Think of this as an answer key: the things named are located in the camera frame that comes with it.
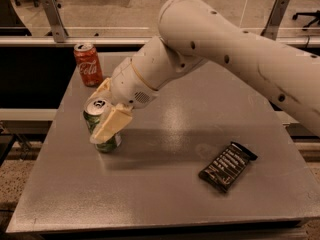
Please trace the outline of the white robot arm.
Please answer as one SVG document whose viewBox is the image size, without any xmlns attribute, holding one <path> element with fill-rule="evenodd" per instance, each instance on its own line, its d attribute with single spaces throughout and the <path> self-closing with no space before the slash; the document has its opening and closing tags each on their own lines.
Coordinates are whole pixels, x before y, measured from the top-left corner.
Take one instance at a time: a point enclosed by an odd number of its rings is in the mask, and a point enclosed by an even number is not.
<svg viewBox="0 0 320 240">
<path fill-rule="evenodd" d="M 246 32 L 201 0 L 168 0 L 159 35 L 125 59 L 96 89 L 109 108 L 91 134 L 100 144 L 132 120 L 170 81 L 212 61 L 237 76 L 313 134 L 320 135 L 320 57 Z"/>
</svg>

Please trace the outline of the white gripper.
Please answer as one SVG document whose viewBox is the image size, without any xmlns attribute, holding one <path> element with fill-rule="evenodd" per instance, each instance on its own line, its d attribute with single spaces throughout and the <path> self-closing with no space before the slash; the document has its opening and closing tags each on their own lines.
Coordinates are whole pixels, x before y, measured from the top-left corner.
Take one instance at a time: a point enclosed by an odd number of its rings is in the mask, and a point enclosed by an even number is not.
<svg viewBox="0 0 320 240">
<path fill-rule="evenodd" d="M 85 108 L 89 105 L 107 108 L 112 102 L 117 104 L 111 107 L 106 118 L 100 119 L 90 136 L 90 142 L 101 144 L 111 139 L 132 121 L 133 108 L 146 107 L 158 94 L 158 91 L 149 88 L 136 74 L 131 58 L 123 60 L 114 70 L 111 79 L 106 78 L 85 102 Z"/>
</svg>

